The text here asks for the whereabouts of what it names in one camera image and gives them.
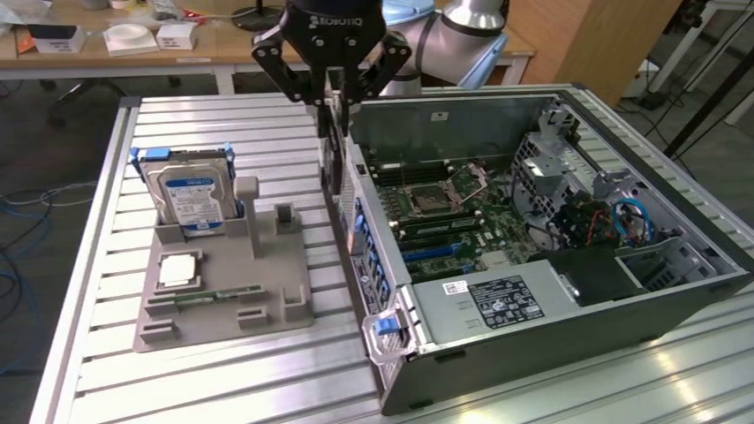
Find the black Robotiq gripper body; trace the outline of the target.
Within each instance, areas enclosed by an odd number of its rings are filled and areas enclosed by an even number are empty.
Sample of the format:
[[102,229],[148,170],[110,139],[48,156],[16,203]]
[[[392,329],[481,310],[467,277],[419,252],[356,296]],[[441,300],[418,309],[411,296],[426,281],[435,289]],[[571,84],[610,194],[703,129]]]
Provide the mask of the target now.
[[314,68],[359,65],[387,33],[379,1],[287,1],[279,28]]

